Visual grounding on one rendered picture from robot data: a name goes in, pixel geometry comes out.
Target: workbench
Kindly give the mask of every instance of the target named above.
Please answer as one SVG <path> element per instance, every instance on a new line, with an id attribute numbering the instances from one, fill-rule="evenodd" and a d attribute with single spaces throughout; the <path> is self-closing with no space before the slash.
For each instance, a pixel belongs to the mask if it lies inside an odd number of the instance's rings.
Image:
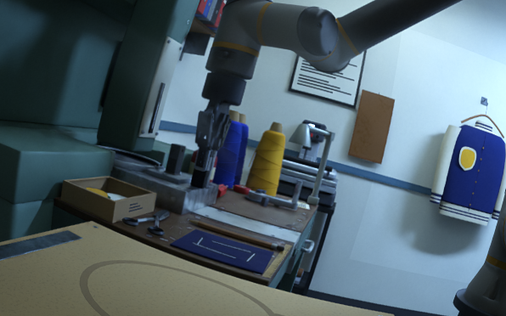
<path id="1" fill-rule="evenodd" d="M 184 215 L 171 213 L 167 219 L 160 222 L 160 228 L 164 229 L 165 234 L 163 236 L 155 236 L 147 230 L 147 228 L 152 225 L 152 222 L 140 223 L 137 227 L 126 225 L 123 222 L 109 223 L 89 212 L 85 212 L 71 204 L 65 203 L 58 198 L 55 199 L 54 205 L 69 214 L 79 217 L 81 220 L 100 223 L 117 233 L 124 234 L 145 245 L 150 245 L 158 250 L 181 257 L 190 262 L 198 263 L 199 265 L 212 268 L 225 274 L 247 279 L 260 285 L 279 288 L 284 291 L 292 290 L 296 272 L 301 265 L 301 259 L 306 249 L 304 248 L 305 242 L 311 233 L 316 213 L 316 207 L 308 205 L 306 205 L 306 208 L 299 207 L 296 211 L 272 205 L 262 207 L 258 203 L 248 201 L 245 195 L 229 190 L 223 197 L 219 198 L 212 207 L 206 207 Z M 141 217 L 150 217 L 157 211 L 159 211 L 159 208 Z M 273 251 L 273 258 L 268 264 L 265 272 L 263 274 L 255 274 L 171 246 L 173 241 L 182 238 L 195 229 L 231 239 L 230 237 L 200 227 L 197 228 L 189 222 L 190 219 L 204 221 L 205 223 L 210 223 L 234 233 L 247 235 L 271 243 L 285 244 L 285 251 Z M 251 230 L 241 228 L 240 226 L 244 226 L 244 222 L 249 222 L 246 226 L 253 226 L 253 229 L 256 229 L 259 225 L 267 226 L 267 228 L 258 229 L 262 231 L 262 234 L 255 233 Z"/>
<path id="2" fill-rule="evenodd" d="M 0 243 L 0 314 L 378 316 L 381 313 L 234 278 L 89 222 Z"/>

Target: spool tip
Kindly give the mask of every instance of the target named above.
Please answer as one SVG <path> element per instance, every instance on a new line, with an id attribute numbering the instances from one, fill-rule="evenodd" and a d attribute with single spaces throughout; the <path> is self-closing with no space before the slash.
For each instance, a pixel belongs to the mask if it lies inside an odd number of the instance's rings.
<path id="1" fill-rule="evenodd" d="M 271 131 L 282 133 L 283 132 L 283 124 L 273 122 L 273 124 L 271 125 Z"/>
<path id="2" fill-rule="evenodd" d="M 239 121 L 246 124 L 246 114 L 239 113 Z"/>
<path id="3" fill-rule="evenodd" d="M 239 121 L 239 113 L 236 110 L 229 110 L 228 114 L 230 115 L 230 120 Z"/>

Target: lamp head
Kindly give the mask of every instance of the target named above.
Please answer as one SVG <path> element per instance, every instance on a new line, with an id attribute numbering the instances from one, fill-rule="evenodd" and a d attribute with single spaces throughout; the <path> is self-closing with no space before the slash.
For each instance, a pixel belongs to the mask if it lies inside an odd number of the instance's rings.
<path id="1" fill-rule="evenodd" d="M 309 126 L 307 124 L 300 124 L 290 137 L 290 142 L 302 145 L 306 148 L 311 148 Z"/>

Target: desk lamp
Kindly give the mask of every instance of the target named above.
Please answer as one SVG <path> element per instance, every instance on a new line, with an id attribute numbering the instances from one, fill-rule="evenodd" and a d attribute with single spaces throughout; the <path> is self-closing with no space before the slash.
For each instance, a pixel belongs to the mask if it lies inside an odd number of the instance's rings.
<path id="1" fill-rule="evenodd" d="M 335 133 L 324 131 L 323 129 L 315 128 L 312 124 L 300 124 L 295 132 L 290 137 L 290 142 L 302 145 L 306 148 L 311 148 L 311 135 L 310 132 L 320 133 L 325 137 L 325 147 L 323 148 L 322 159 L 320 160 L 320 167 L 318 168 L 318 174 L 312 189 L 311 195 L 307 197 L 307 203 L 310 205 L 317 205 L 320 201 L 318 193 L 320 192 L 320 186 L 322 185 L 323 173 L 327 166 L 327 158 L 329 157 L 330 145 L 334 140 Z"/>

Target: scissors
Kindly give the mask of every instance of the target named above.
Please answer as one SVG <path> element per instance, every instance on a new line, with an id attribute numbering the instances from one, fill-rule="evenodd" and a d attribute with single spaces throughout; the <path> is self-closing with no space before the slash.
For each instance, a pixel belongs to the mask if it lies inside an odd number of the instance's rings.
<path id="1" fill-rule="evenodd" d="M 154 226 L 149 226 L 148 227 L 148 231 L 151 234 L 156 234 L 158 236 L 163 236 L 163 234 L 165 232 L 164 232 L 163 229 L 160 228 L 160 221 L 163 221 L 164 219 L 168 218 L 170 215 L 171 215 L 171 213 L 169 211 L 161 210 L 161 211 L 156 212 L 154 214 L 154 216 L 152 216 L 152 217 L 144 217 L 144 218 L 138 218 L 138 219 L 130 218 L 130 217 L 124 217 L 122 219 L 122 221 L 123 221 L 123 223 L 125 223 L 127 225 L 130 225 L 130 226 L 138 226 L 139 223 L 155 221 L 155 225 Z"/>

